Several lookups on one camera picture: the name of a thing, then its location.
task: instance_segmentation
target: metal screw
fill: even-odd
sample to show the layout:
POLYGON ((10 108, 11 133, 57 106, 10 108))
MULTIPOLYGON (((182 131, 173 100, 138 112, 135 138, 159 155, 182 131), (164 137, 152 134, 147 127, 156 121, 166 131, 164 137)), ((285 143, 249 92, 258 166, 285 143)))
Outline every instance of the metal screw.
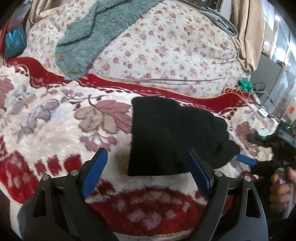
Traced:
POLYGON ((247 181, 247 182, 250 182, 251 181, 251 178, 249 176, 244 176, 244 179, 247 181))
POLYGON ((218 177, 221 177, 223 175, 223 173, 221 171, 215 171, 215 175, 218 177))
POLYGON ((78 173, 79 173, 78 170, 73 170, 73 171, 71 171, 71 175, 72 175, 72 176, 76 176, 78 173))
POLYGON ((47 179, 49 179, 49 175, 47 175, 47 174, 42 177, 43 181, 46 181, 47 179))

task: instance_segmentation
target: floral blanket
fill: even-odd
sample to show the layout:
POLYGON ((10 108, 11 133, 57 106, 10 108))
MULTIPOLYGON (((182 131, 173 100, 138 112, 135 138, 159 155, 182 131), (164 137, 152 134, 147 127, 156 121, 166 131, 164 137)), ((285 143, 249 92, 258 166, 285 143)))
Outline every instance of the floral blanket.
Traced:
MULTIPOLYGON (((23 57, 63 74, 55 50, 67 26, 85 17, 96 0, 75 0, 36 23, 23 57)), ((222 93, 248 75, 231 37, 210 19, 179 1, 165 0, 114 39, 89 66, 89 73, 118 82, 156 86, 206 97, 222 93)))
MULTIPOLYGON (((66 175, 104 147, 108 163, 86 199, 91 209, 120 240, 185 238, 207 203, 191 174, 127 176, 136 96, 162 96, 209 110, 225 119, 241 153, 258 161, 271 158, 270 149, 246 141, 262 123, 235 93, 197 99, 92 74, 68 82, 35 59, 16 58, 0 68, 0 189, 22 204, 44 174, 66 175)), ((220 170, 238 177, 248 167, 234 158, 220 170)))

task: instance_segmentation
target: blue bag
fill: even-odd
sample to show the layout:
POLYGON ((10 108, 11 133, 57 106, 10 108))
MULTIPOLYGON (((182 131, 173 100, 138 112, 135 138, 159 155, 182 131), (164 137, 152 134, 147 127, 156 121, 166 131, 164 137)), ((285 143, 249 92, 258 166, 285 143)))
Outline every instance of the blue bag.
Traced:
POLYGON ((22 25, 5 36, 5 57, 10 59, 21 54, 26 48, 26 37, 22 25))

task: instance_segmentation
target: blue gripper pad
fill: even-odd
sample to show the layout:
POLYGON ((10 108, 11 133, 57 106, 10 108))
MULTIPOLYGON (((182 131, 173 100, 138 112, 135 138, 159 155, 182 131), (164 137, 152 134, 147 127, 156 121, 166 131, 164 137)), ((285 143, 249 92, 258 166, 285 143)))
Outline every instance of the blue gripper pad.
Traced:
POLYGON ((194 149, 187 150, 186 164, 200 193, 210 198, 211 187, 214 183, 213 170, 210 165, 202 161, 194 149))
POLYGON ((244 155, 241 155, 241 154, 238 154, 237 155, 237 159, 245 164, 248 164, 250 166, 256 166, 257 165, 257 162, 250 158, 250 157, 247 157, 247 156, 244 156, 244 155))
POLYGON ((83 178, 83 188, 81 191, 82 197, 85 199, 88 195, 92 194, 98 180, 107 164, 108 152, 104 148, 100 148, 94 157, 89 161, 93 165, 91 167, 87 166, 89 169, 88 173, 83 178))

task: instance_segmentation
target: red fabric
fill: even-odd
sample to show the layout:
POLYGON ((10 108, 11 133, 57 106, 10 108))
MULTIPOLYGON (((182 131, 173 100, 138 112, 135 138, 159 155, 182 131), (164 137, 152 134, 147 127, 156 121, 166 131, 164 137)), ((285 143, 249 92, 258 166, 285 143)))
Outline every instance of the red fabric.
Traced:
MULTIPOLYGON (((8 65, 14 65, 16 72, 30 75, 30 84, 35 88, 69 82, 61 76, 46 71, 37 60, 32 58, 14 58, 8 61, 8 65)), ((154 87, 107 81, 92 74, 88 74, 87 78, 81 77, 77 81, 81 86, 99 88, 106 93, 116 91, 134 92, 142 96, 164 96, 216 113, 245 106, 246 103, 241 97, 248 97, 248 95, 240 97, 235 93, 226 93, 213 98, 198 99, 154 87)), ((37 177, 29 169, 26 157, 17 151, 7 153, 3 137, 0 137, 0 157, 3 158, 0 162, 0 181, 14 200, 24 203, 27 198, 34 195, 38 185, 37 177)), ((79 169, 81 165, 79 154, 70 155, 63 163, 57 156, 47 159, 47 166, 53 175, 58 174, 63 168, 70 172, 73 169, 79 169)), ((41 161, 35 164, 35 168, 39 175, 48 171, 41 161)), ((118 194, 115 193, 112 183, 100 180, 93 196, 97 194, 107 197, 107 201, 89 204, 91 209, 100 213, 114 231, 133 236, 154 236, 189 230, 195 226, 205 208, 204 204, 193 200, 192 196, 168 188, 145 187, 141 190, 123 191, 118 194)), ((197 191, 195 198, 200 199, 200 197, 197 191)), ((229 209, 231 200, 230 198, 226 202, 224 211, 229 209)))
POLYGON ((3 26, 0 34, 0 55, 3 57, 4 60, 6 60, 4 51, 5 51, 5 36, 7 33, 7 27, 8 27, 8 21, 3 26))

